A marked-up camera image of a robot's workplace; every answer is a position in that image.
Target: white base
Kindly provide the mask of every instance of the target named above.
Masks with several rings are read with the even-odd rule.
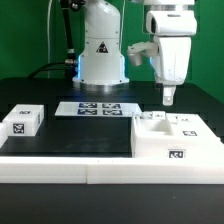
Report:
[[[224,184],[223,158],[0,157],[0,183]]]

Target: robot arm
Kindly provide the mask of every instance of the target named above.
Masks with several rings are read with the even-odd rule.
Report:
[[[190,58],[191,39],[196,33],[194,12],[188,9],[194,0],[132,0],[149,5],[146,28],[152,42],[128,48],[133,64],[139,65],[141,55],[150,58],[155,80],[164,87],[163,104],[172,105],[176,85],[185,81]]]

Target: warning label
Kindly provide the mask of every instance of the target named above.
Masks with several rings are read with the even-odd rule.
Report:
[[[96,51],[97,53],[108,53],[107,47],[104,42],[102,42]]]

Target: white platform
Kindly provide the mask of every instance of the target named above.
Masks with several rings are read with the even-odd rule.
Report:
[[[141,113],[135,103],[60,102],[55,116],[132,117]]]

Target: label sticker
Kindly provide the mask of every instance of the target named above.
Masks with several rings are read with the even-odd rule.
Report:
[[[13,133],[14,134],[24,134],[25,133],[25,124],[13,124]]]
[[[185,157],[185,150],[169,150],[169,158],[183,159]]]
[[[38,117],[37,117],[37,119],[38,119],[38,125],[40,124],[40,114],[38,114]]]
[[[97,103],[79,103],[79,108],[97,108]]]
[[[78,115],[97,115],[97,110],[95,109],[79,109]]]
[[[183,131],[185,136],[197,136],[195,131]]]
[[[121,110],[103,110],[103,115],[122,116]]]
[[[19,114],[31,114],[31,111],[20,111]]]
[[[97,53],[108,53],[107,47],[104,42],[102,42],[96,51]]]
[[[121,109],[121,105],[119,103],[103,103],[103,108]]]

